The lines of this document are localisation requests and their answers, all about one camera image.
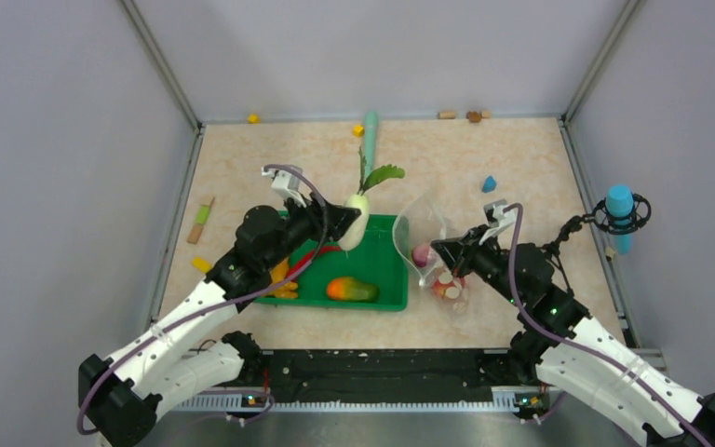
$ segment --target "white radish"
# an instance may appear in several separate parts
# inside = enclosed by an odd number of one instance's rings
[[[363,235],[366,233],[366,224],[369,222],[369,198],[362,194],[353,194],[350,196],[345,206],[360,210],[360,216],[349,225],[344,236],[338,241],[338,246],[343,251],[350,251],[360,245],[363,240]]]

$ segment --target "brown round object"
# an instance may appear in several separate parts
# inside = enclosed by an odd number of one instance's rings
[[[467,112],[465,117],[467,118],[467,121],[471,123],[479,123],[481,120],[480,112]]]

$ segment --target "red chili pepper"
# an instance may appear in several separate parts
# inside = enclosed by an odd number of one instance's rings
[[[322,247],[322,250],[319,251],[319,255],[325,254],[325,253],[330,253],[331,251],[341,251],[341,248],[339,248],[337,245],[326,245]],[[300,258],[300,261],[295,263],[290,269],[289,272],[286,274],[286,278],[290,277],[294,272],[300,270],[303,268],[303,264],[307,263],[309,259],[311,259],[314,256],[314,251],[311,250],[308,253],[305,254],[302,258]]]

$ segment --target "blue block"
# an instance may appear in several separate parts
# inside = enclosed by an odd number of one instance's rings
[[[486,180],[483,181],[483,186],[481,186],[481,192],[490,193],[494,191],[494,188],[496,187],[497,182],[494,180],[494,177],[490,175],[486,178]]]

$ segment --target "teal tube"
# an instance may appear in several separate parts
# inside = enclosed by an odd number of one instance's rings
[[[363,155],[366,156],[366,177],[374,169],[374,152],[376,151],[377,128],[379,127],[380,117],[375,110],[369,110],[366,117],[363,118]]]

